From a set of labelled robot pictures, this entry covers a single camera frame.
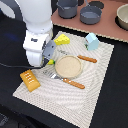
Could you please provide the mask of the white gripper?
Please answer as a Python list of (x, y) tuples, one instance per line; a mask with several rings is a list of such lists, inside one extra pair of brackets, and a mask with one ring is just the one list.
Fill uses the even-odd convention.
[(34, 34), (26, 31), (23, 48), (31, 66), (44, 67), (53, 56), (56, 43), (49, 34)]

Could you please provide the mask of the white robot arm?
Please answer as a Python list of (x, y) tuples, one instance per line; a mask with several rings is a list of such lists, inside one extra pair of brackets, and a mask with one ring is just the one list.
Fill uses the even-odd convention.
[(34, 67), (44, 67), (55, 49), (51, 0), (0, 0), (0, 9), (6, 16), (25, 22), (23, 48), (28, 62)]

